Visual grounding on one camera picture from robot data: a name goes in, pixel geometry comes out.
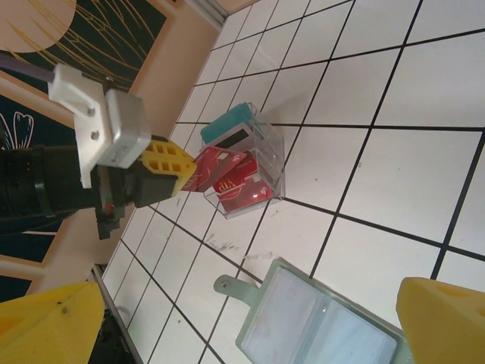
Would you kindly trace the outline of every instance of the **red card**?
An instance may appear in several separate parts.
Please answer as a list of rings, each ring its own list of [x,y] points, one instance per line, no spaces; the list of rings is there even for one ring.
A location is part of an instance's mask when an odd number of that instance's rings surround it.
[[[232,190],[234,187],[243,185],[246,178],[258,172],[258,163],[250,153],[236,167],[231,169],[216,184],[214,190],[218,194]]]
[[[194,159],[197,169],[182,191],[205,192],[245,157],[242,152],[206,146]]]
[[[273,196],[271,188],[258,174],[246,178],[246,182],[226,193],[218,195],[226,212],[233,212],[242,207],[252,206],[257,202],[265,201]]]

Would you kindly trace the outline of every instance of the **teal object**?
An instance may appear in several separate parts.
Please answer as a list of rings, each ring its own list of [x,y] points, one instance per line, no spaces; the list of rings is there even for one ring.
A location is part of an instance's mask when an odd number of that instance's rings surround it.
[[[227,133],[241,123],[251,127],[251,120],[254,118],[251,107],[247,102],[234,106],[224,115],[212,121],[207,127],[200,131],[205,144],[210,144],[222,134]]]
[[[414,364],[400,329],[281,259],[261,288],[223,275],[214,289],[250,306],[236,346],[253,364]]]

